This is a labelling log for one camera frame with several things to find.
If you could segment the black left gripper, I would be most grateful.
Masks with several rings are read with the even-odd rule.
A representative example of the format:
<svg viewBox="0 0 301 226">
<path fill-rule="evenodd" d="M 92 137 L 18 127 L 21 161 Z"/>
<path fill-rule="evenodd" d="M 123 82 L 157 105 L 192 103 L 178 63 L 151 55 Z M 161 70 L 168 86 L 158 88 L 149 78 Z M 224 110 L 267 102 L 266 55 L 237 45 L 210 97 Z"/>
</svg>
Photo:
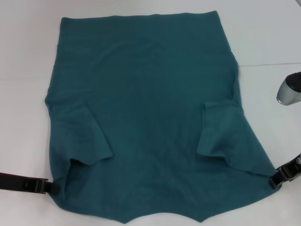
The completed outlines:
<svg viewBox="0 0 301 226">
<path fill-rule="evenodd" d="M 3 190 L 37 194 L 49 193 L 57 195 L 59 193 L 59 185 L 48 182 L 48 179 L 24 177 L 6 173 L 0 174 L 0 188 Z"/>
</svg>

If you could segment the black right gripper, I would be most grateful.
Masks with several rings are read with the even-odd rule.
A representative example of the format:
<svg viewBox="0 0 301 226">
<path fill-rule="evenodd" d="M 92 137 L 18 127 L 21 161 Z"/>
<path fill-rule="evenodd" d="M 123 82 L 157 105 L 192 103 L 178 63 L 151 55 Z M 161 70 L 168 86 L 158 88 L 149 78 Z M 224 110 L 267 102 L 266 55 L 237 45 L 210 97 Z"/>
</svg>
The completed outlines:
<svg viewBox="0 0 301 226">
<path fill-rule="evenodd" d="M 276 173 L 269 178 L 269 185 L 273 188 L 280 188 L 286 181 L 292 181 L 301 175 L 301 158 L 296 157 L 290 162 L 278 168 Z"/>
</svg>

